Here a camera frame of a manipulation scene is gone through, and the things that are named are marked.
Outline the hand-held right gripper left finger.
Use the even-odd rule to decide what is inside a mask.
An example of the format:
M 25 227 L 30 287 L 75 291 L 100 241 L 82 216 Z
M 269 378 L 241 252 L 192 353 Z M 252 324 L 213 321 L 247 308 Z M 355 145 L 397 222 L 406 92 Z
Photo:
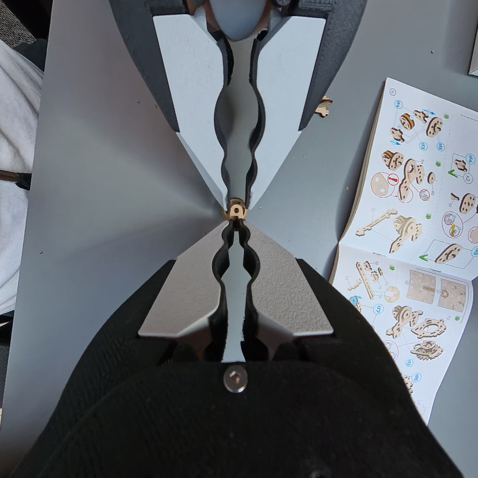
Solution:
M 232 220 L 225 221 L 177 257 L 140 337 L 188 344 L 200 359 L 222 361 L 228 332 L 222 276 L 230 265 L 234 229 Z

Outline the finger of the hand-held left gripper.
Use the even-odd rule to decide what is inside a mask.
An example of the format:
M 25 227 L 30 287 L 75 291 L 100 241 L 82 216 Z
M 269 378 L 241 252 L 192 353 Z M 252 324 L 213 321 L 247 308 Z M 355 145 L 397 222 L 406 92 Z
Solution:
M 220 205 L 229 204 L 225 136 L 217 102 L 230 81 L 233 57 L 221 32 L 210 33 L 206 14 L 154 16 L 180 141 Z
M 256 205 L 299 138 L 300 122 L 326 20 L 289 16 L 270 21 L 259 41 L 253 85 L 259 95 L 261 127 L 253 146 L 255 179 L 248 207 Z

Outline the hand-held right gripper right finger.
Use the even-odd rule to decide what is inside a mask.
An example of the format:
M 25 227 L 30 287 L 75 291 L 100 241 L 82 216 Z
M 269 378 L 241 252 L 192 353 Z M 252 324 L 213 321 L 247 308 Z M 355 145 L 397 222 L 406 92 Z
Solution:
M 247 286 L 243 341 L 245 360 L 267 360 L 278 347 L 302 336 L 329 335 L 326 318 L 296 258 L 262 231 L 241 220 Z

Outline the small wooden wheel piece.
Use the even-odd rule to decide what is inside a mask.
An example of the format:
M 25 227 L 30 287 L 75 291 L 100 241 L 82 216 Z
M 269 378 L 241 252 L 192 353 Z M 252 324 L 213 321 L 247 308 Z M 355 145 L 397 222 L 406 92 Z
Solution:
M 245 219 L 248 214 L 248 209 L 245 205 L 244 200 L 233 197 L 230 198 L 230 206 L 228 210 L 223 210 L 223 217 L 224 220 L 229 221 L 229 220 L 239 220 L 239 219 Z

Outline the person's white shirt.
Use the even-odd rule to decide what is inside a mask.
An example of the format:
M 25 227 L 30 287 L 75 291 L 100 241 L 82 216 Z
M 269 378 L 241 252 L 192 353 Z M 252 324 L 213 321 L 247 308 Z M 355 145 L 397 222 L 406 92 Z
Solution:
M 0 168 L 31 173 L 43 72 L 0 42 Z M 0 313 L 15 309 L 28 191 L 0 184 Z

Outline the open instruction booklet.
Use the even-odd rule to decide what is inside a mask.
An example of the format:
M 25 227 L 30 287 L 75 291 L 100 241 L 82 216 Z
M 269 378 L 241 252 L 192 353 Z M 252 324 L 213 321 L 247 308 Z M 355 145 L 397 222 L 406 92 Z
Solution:
M 331 276 L 425 422 L 473 304 L 477 132 L 475 111 L 387 78 Z

